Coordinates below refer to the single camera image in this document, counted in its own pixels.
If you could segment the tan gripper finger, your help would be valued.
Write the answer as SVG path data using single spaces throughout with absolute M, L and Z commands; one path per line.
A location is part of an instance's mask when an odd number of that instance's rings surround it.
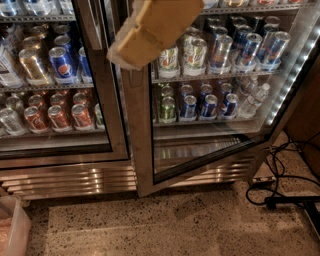
M 200 15 L 203 0 L 134 0 L 107 58 L 126 70 L 141 70 L 170 48 Z

